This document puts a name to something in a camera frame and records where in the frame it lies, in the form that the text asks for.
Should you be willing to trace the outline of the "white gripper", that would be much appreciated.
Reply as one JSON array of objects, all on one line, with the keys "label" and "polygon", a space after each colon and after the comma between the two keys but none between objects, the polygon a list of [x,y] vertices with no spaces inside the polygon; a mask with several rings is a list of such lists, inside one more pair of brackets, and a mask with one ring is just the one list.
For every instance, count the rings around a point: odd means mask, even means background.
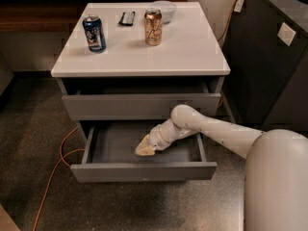
[{"label": "white gripper", "polygon": [[192,130],[176,126],[171,119],[155,126],[135,149],[138,156],[153,156],[155,151],[163,151],[177,140],[182,140],[193,134]]}]

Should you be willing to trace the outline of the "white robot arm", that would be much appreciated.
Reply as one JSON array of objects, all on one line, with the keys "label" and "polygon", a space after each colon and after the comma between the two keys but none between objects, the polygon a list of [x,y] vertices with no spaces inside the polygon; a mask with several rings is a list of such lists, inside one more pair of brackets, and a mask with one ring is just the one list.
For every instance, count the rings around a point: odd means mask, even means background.
[{"label": "white robot arm", "polygon": [[308,231],[308,138],[284,129],[263,132],[178,105],[135,153],[152,156],[196,133],[245,159],[244,231]]}]

